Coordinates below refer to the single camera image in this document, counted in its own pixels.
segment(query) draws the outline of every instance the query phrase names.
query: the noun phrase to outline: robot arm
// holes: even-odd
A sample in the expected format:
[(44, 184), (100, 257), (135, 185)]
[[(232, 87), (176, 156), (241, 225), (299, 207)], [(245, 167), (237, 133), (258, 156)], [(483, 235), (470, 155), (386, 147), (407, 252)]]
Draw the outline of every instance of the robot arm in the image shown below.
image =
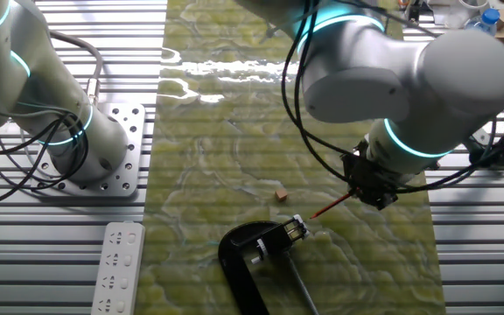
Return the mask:
[[(297, 24), (278, 18), (300, 16), (304, 2), (237, 2), (295, 38)], [(358, 154), (403, 184), (504, 109), (504, 45), (479, 31), (451, 31), (431, 43), (383, 31), (372, 11), (322, 6), (304, 63), (304, 103), (325, 123), (376, 119)], [(304, 41), (303, 34), (299, 51)], [(357, 183), (382, 184), (370, 165), (344, 163)], [(362, 200), (379, 208), (389, 203), (379, 198)]]
[[(72, 168), (78, 154), (74, 137), (83, 132), (87, 135), (87, 159), (70, 180), (78, 184), (96, 181), (123, 161), (128, 149), (125, 131), (89, 101), (67, 71), (52, 47), (46, 20), (36, 5), (30, 0), (0, 0), (0, 113), (9, 113), (19, 127), (35, 135), (58, 116), (13, 114), (40, 111), (44, 104), (75, 113), (83, 126), (64, 129), (52, 138), (48, 151), (61, 173)], [(0, 126), (5, 122), (7, 117), (0, 115)]]

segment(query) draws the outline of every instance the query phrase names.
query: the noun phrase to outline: marble-patterned surface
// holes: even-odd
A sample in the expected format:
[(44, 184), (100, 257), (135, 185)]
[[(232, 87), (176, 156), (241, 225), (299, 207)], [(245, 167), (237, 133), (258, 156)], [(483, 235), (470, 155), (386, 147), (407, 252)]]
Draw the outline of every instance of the marble-patterned surface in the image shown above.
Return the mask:
[[(264, 31), (231, 0), (168, 3), (137, 315), (238, 314), (217, 261), (222, 236), (248, 221), (308, 218), (346, 192), (310, 156), (281, 103), (291, 41), (281, 34), (260, 45)], [(369, 124), (304, 114), (308, 130), (344, 148)], [(340, 167), (337, 154), (317, 148)], [(277, 203), (282, 187), (289, 199)], [(445, 313), (428, 204), (426, 193), (381, 212), (349, 200), (308, 221), (313, 236), (291, 256), (320, 314)], [(287, 270), (253, 271), (272, 314), (310, 314)]]

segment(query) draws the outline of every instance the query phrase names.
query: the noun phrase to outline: cup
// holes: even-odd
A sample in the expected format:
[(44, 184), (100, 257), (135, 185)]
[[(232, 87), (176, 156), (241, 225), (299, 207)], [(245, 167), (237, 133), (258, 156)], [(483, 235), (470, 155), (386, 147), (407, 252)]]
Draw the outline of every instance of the cup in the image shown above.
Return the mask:
[(449, 13), (444, 20), (444, 25), (451, 29), (460, 29), (466, 22), (487, 6), (487, 0), (454, 0)]

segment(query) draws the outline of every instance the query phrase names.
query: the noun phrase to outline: metal base plate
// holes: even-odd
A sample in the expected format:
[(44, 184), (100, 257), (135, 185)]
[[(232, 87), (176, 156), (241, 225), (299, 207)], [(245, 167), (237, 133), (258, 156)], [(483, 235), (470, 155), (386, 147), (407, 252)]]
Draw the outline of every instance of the metal base plate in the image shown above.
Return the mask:
[[(37, 195), (41, 197), (90, 197), (90, 198), (128, 198), (137, 190), (139, 173), (139, 160), (141, 157), (141, 145), (144, 134), (145, 108), (141, 104), (100, 104), (102, 113), (115, 118), (126, 131), (128, 136), (128, 150), (123, 162), (107, 177), (86, 184), (77, 184), (69, 180), (56, 185), (53, 189), (45, 189)], [(42, 157), (40, 166), (35, 174), (41, 178), (47, 178), (41, 173), (59, 176), (60, 173), (53, 167), (50, 155)], [(31, 186), (39, 184), (37, 180), (32, 180)]]

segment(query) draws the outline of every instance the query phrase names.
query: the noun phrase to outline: power socket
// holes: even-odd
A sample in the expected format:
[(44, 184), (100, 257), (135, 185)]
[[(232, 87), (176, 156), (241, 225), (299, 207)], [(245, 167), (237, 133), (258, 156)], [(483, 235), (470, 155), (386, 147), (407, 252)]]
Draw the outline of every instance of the power socket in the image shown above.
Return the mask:
[(144, 235), (139, 223), (106, 226), (91, 315), (133, 314)]

